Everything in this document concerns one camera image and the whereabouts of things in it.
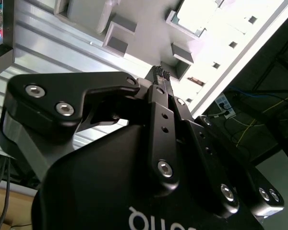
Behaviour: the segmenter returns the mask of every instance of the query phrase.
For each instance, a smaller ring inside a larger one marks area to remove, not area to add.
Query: blue cable
[[[243,92],[242,90],[236,88],[236,87],[232,87],[232,86],[229,86],[230,88],[232,88],[233,90],[235,91],[238,91],[246,96],[249,96],[249,97],[257,97],[257,98],[264,98],[264,97],[269,97],[268,95],[254,95],[254,94],[250,94],[250,93],[247,93],[247,92]]]

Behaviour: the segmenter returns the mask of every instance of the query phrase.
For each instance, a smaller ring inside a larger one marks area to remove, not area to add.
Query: gray plastic part
[[[75,23],[100,34],[107,26],[112,0],[70,0],[67,16]]]
[[[183,61],[179,61],[177,65],[170,66],[167,63],[162,61],[161,66],[165,71],[168,71],[170,73],[171,77],[181,80],[191,65],[188,65],[187,63]]]
[[[191,53],[175,44],[172,44],[172,53],[175,58],[187,63],[188,65],[192,65],[194,63]]]
[[[123,41],[122,38],[115,37],[113,33],[114,31],[119,31],[121,34],[128,33],[133,36],[135,34],[136,26],[137,24],[119,15],[115,15],[110,22],[106,38],[102,46],[107,50],[123,57],[126,54],[128,42],[125,40]]]
[[[190,68],[190,65],[188,65],[187,63],[183,61],[179,61],[176,65],[177,78],[181,80],[189,68]]]
[[[108,46],[112,49],[119,51],[122,55],[125,55],[128,44],[115,37],[111,37],[108,42]]]
[[[112,22],[116,23],[117,25],[120,25],[122,29],[126,30],[129,33],[134,34],[136,29],[136,23],[133,23],[129,21],[128,19],[125,19],[119,15],[115,15]]]

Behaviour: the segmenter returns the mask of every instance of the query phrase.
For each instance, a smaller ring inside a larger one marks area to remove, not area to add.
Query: yellow cable
[[[265,112],[269,111],[270,109],[272,109],[272,108],[278,106],[279,104],[282,104],[285,100],[280,101],[280,102],[276,103],[275,105],[272,105],[271,107],[267,108],[266,110],[263,111],[263,114],[264,114]],[[241,140],[242,140],[244,134],[246,133],[246,131],[249,130],[249,128],[254,124],[255,121],[256,121],[256,119],[254,119],[254,120],[249,124],[249,126],[244,130],[244,132],[242,133],[242,135],[241,135],[239,141],[238,141],[237,144],[236,144],[236,147],[238,147],[238,145],[239,145],[239,143],[241,142]]]

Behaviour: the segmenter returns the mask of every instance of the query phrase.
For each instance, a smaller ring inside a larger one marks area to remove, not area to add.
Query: dark background
[[[268,91],[266,93],[269,95],[258,94],[262,90]],[[288,19],[224,90],[224,94],[237,114],[235,119],[246,125],[254,117],[239,109],[234,98],[259,113],[288,98]],[[220,109],[213,103],[204,114],[216,113],[220,113]],[[285,120],[288,119],[288,100],[264,115],[268,116],[268,120],[276,121],[273,126],[284,138],[288,138],[288,120]],[[210,118],[234,143],[239,141],[247,128],[233,119],[226,120],[223,115]],[[280,150],[278,142],[266,126],[250,127],[238,148],[246,160],[256,165]]]

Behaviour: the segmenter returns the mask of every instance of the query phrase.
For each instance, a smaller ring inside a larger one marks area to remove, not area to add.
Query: bright light
[[[203,30],[216,9],[213,0],[185,0],[177,14],[178,24],[193,33]]]

